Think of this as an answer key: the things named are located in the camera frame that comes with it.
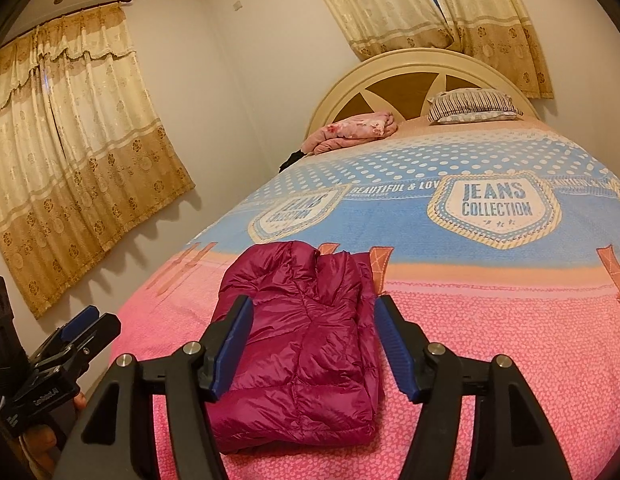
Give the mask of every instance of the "white wall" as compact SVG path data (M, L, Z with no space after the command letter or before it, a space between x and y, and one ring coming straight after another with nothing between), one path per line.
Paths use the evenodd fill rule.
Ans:
M620 34L597 0L523 0L548 60L541 118L620 178Z
M359 61L323 0L205 1L278 171L321 98ZM243 8L235 11L237 1Z
M298 149L319 100L357 63L323 0L206 0L272 167ZM524 0L556 99L542 119L620 177L620 34L596 0Z
M135 0L125 13L152 102L197 188L125 236L39 322L0 254L0 275L27 352L87 304L116 312L190 238L270 176L203 0ZM81 380L84 389L108 356L106 350L93 361Z

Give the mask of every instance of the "curtain rod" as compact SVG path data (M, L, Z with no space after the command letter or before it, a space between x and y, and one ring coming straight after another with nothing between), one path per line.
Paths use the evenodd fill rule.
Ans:
M110 4L129 4L129 3L132 3L132 0L112 0L111 2L103 2L102 4L94 4L94 5L87 6L87 7L81 7L80 9L72 10L72 12L66 12L65 14L55 16L54 18L50 18L49 20L45 20L44 22L41 22L38 25L28 28L25 32L22 32L21 34L19 34L17 38L20 38L21 36L26 35L28 32L32 32L35 28L40 27L41 25L45 25L45 23L53 22L54 20L58 20L59 18L63 18L64 16L69 16L71 14L75 14L76 12L81 12L82 10L94 9L95 7L102 7L102 6L106 6ZM14 40L16 40L16 38L13 38L7 41L6 43L3 43L0 47L3 48L4 46L6 46L7 44L10 44Z

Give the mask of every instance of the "pillow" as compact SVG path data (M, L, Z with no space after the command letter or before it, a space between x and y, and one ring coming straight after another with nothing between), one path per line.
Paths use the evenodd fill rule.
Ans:
M475 112L472 114L454 114L440 118L436 124L466 124L484 123L486 121L516 121L519 116L516 112Z
M442 117L476 112L514 112L523 115L509 95L491 88L459 88L450 92L441 92L431 101L427 118L436 123Z

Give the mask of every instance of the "magenta puffer jacket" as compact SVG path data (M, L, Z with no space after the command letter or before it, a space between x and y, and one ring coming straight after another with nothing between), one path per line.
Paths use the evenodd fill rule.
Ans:
M207 405L219 450L370 443L380 390L369 255L256 245L225 273L213 320L239 294L254 325L231 389Z

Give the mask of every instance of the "shield emblem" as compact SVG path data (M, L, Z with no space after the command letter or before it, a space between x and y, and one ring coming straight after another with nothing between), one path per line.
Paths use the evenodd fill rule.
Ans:
M452 232L496 249L550 234L561 221L551 187L531 171L445 176L427 206L428 217Z
M334 210L350 187L346 184L289 195L256 216L248 225L248 233L256 243L264 244L317 225Z

